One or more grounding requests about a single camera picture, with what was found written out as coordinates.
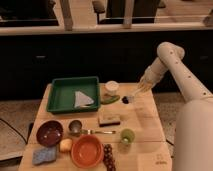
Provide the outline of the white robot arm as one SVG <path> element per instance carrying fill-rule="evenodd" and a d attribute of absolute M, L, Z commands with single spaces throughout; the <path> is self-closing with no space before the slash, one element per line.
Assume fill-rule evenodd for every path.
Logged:
<path fill-rule="evenodd" d="M 213 171 L 213 93 L 183 64 L 184 55 L 182 47 L 160 43 L 138 87 L 147 91 L 171 73 L 185 100 L 176 119 L 172 171 Z"/>

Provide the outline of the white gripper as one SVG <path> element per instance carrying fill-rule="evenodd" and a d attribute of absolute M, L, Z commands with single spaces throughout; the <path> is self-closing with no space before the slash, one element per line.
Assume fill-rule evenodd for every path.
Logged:
<path fill-rule="evenodd" d="M 164 65 L 150 65 L 144 73 L 144 76 L 140 79 L 138 88 L 141 92 L 146 92 L 152 88 L 152 86 L 159 83 L 164 74 L 166 73 L 166 67 Z"/>

